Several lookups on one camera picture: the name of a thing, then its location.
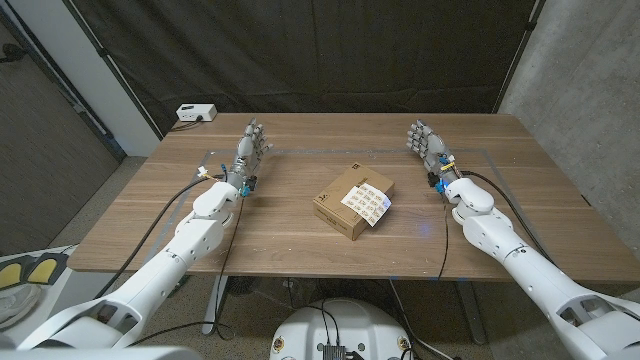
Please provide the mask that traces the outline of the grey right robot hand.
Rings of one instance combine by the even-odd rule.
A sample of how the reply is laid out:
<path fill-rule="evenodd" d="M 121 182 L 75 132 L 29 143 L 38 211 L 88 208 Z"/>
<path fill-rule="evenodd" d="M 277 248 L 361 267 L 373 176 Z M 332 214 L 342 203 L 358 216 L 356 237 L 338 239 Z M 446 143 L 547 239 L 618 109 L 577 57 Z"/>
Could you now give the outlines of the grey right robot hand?
<path fill-rule="evenodd" d="M 431 127 L 418 119 L 407 131 L 406 146 L 423 161 L 430 187 L 443 194 L 446 188 L 462 177 L 455 156 Z"/>

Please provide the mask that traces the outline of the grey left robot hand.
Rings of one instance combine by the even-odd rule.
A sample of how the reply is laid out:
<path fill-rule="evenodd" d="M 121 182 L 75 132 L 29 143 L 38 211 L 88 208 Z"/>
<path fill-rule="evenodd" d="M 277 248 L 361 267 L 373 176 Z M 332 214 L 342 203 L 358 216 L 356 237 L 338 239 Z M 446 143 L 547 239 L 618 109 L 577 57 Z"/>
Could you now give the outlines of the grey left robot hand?
<path fill-rule="evenodd" d="M 233 185 L 242 197 L 255 190 L 262 158 L 272 148 L 273 145 L 267 141 L 264 133 L 264 126 L 252 118 L 237 144 L 233 162 L 226 175 L 226 181 Z"/>

